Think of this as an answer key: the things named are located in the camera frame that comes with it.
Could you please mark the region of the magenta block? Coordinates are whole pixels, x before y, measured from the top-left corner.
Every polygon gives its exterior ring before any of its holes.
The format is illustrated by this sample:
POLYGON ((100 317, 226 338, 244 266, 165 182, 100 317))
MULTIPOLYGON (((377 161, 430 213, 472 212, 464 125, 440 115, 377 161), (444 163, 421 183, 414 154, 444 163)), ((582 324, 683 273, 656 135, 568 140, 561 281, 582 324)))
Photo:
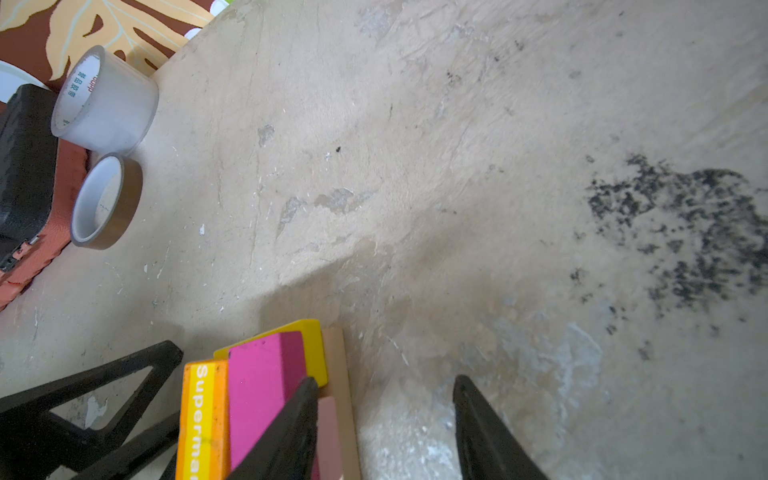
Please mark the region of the magenta block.
POLYGON ((232 473, 301 381, 310 376, 300 332, 278 333, 236 346, 229 351, 228 367, 232 473))

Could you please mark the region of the natural wood plank block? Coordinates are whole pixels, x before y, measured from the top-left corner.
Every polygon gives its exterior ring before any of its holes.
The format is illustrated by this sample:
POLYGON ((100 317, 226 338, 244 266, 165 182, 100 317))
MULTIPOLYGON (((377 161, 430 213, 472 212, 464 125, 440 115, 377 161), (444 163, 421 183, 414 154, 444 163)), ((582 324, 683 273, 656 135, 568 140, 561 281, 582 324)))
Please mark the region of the natural wood plank block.
POLYGON ((329 327, 322 330, 322 337, 328 383, 320 389, 319 399, 332 397, 335 400, 343 460, 342 479, 361 479, 343 330, 337 326, 329 327))

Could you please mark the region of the orange rectangular block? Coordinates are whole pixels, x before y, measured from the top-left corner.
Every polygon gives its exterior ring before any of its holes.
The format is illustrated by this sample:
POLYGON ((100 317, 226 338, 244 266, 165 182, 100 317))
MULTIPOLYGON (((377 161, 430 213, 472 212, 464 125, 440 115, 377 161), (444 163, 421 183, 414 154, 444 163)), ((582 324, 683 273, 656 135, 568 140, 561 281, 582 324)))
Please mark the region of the orange rectangular block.
POLYGON ((177 479, 225 479, 231 471, 228 363, 185 365, 181 395, 177 479))

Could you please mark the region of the yellow red striped block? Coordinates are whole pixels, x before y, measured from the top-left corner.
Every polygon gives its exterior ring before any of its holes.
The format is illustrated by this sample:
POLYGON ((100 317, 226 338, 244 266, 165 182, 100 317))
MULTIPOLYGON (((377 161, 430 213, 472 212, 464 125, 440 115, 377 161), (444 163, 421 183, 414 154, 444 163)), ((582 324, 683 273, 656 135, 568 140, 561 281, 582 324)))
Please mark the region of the yellow red striped block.
POLYGON ((268 337, 278 333, 300 332, 304 345, 304 357, 307 375, 314 378, 319 387, 328 383, 328 373, 325 361, 323 337, 320 321, 317 319, 301 319, 283 326, 259 333, 251 338, 239 341, 216 350, 213 353, 214 360, 227 360, 229 351, 236 347, 257 339, 268 337))

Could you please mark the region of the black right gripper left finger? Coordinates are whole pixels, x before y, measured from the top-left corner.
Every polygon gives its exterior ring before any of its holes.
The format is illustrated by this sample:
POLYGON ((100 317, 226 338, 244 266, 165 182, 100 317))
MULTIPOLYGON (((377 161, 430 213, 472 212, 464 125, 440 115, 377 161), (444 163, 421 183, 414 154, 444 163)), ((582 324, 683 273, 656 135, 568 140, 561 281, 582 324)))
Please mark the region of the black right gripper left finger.
POLYGON ((229 479, 311 479, 318 438, 316 380, 307 377, 229 479))

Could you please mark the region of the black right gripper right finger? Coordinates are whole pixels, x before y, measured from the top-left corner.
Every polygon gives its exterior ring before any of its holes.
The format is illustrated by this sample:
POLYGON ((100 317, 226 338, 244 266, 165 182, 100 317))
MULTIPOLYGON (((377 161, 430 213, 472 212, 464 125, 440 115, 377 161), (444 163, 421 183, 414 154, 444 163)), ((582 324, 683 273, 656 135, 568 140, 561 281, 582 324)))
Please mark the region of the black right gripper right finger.
POLYGON ((547 479, 467 375, 456 377, 452 398, 463 479, 547 479))

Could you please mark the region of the pink rectangular block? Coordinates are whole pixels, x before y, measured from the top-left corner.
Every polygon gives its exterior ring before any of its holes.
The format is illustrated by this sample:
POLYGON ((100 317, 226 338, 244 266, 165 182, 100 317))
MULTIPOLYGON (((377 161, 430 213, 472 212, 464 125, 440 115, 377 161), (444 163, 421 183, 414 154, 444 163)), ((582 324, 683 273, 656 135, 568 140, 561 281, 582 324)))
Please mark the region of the pink rectangular block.
POLYGON ((343 460, 335 400, 323 397, 318 402, 316 453, 312 479, 343 478, 343 460))

